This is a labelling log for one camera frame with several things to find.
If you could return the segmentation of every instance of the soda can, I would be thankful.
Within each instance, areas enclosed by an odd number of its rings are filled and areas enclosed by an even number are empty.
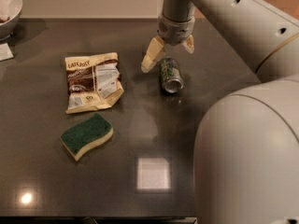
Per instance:
[[[162,89],[168,93],[176,93],[184,87],[184,81],[180,76],[178,62],[166,56],[159,62],[160,82]]]

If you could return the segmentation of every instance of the dark table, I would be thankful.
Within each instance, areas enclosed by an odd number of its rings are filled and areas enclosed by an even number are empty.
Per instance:
[[[209,107],[258,83],[205,20],[195,53],[171,54],[185,87],[161,91],[140,63],[154,20],[21,20],[0,62],[0,217],[194,217],[193,143]],[[118,52],[124,95],[98,111],[112,139],[74,162],[60,136],[95,112],[66,115],[66,56]],[[32,201],[22,203],[25,193]]]

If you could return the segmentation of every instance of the white bowl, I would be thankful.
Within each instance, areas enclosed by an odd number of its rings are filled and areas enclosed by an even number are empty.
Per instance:
[[[0,40],[6,39],[10,36],[13,29],[18,23],[21,14],[22,0],[7,0],[9,20],[0,23]]]

